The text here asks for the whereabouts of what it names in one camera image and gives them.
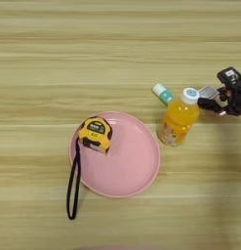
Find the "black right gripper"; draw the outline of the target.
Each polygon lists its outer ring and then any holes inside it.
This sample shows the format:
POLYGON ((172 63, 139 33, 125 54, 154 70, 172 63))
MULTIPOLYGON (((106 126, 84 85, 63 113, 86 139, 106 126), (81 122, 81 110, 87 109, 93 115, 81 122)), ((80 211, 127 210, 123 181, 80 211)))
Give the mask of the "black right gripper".
POLYGON ((225 87, 218 88, 220 100, 200 98, 198 106, 205 110, 210 110, 217 114, 228 114, 233 116, 241 115, 241 87, 233 87, 227 89, 225 87))

